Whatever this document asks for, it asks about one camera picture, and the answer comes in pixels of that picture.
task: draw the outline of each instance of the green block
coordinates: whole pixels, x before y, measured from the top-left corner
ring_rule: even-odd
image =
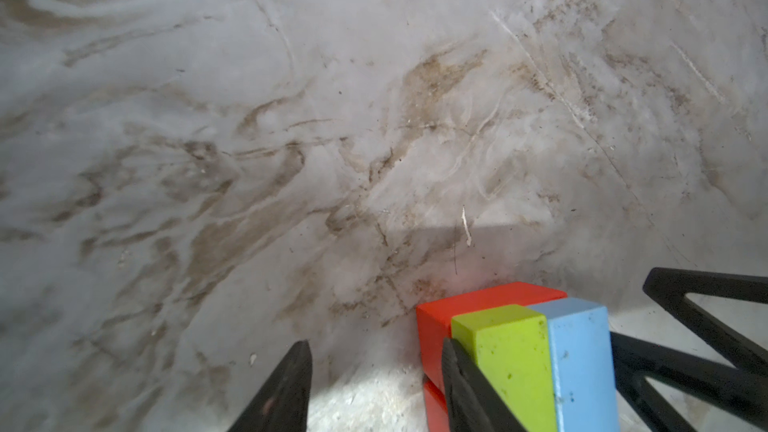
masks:
[[[557,432],[545,316],[505,305],[457,315],[451,328],[528,432]]]

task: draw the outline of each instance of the yellow object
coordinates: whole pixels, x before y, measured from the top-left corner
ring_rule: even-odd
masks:
[[[505,305],[457,315],[451,329],[528,432],[557,432],[545,316]]]

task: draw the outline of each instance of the toy block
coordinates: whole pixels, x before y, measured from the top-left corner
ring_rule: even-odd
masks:
[[[529,308],[547,318],[558,430],[618,432],[606,307],[564,298]]]
[[[416,307],[418,341],[426,376],[445,393],[442,382],[442,341],[451,337],[451,319],[502,305],[531,305],[567,297],[565,292],[539,285],[513,282],[456,295]]]
[[[449,432],[446,397],[431,380],[424,383],[424,406],[429,432]]]
[[[505,305],[455,316],[452,332],[528,432],[557,432],[543,314]]]

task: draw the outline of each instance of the marble surface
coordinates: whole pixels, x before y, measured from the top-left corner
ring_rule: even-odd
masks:
[[[311,430],[425,430],[420,302],[544,284],[722,360],[645,275],[766,273],[765,0],[0,0],[0,24],[4,430],[226,430],[300,338]],[[700,302],[766,343],[764,308]]]

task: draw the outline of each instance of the green block top face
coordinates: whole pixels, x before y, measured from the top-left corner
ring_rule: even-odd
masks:
[[[457,315],[459,341],[529,432],[557,432],[547,319],[521,305]]]

